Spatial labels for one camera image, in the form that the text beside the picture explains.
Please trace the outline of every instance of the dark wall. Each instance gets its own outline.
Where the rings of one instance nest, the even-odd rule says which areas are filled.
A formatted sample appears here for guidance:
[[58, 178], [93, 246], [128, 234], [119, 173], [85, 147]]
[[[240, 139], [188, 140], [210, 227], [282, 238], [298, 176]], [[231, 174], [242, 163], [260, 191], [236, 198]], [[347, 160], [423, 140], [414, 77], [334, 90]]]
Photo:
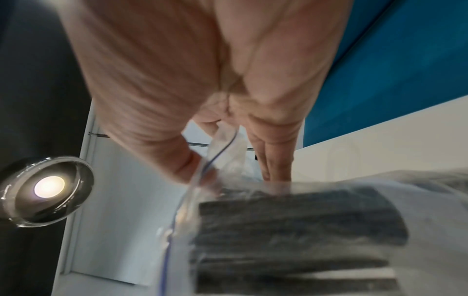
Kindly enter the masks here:
[[[34, 156], [78, 156], [90, 96], [56, 13], [0, 1], [0, 169]], [[64, 222], [0, 222], [0, 296], [51, 293]]]

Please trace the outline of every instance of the human hand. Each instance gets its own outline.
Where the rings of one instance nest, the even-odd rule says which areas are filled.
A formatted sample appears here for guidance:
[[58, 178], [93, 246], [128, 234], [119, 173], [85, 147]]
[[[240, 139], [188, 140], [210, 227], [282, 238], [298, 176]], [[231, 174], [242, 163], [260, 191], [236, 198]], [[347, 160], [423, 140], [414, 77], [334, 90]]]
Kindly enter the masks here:
[[265, 180], [291, 179], [301, 123], [352, 0], [70, 0], [58, 4], [98, 119], [119, 144], [188, 182], [181, 135], [243, 125]]

